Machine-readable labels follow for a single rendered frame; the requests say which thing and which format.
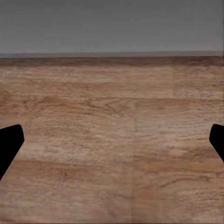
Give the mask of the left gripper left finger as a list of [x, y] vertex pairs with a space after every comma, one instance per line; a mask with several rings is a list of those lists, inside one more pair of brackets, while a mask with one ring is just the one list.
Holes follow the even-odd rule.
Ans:
[[24, 135], [19, 124], [0, 129], [0, 180], [23, 142]]

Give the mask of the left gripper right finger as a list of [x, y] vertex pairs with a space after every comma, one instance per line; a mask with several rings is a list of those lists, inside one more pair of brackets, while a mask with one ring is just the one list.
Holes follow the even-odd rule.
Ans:
[[213, 124], [209, 141], [224, 161], [224, 126]]

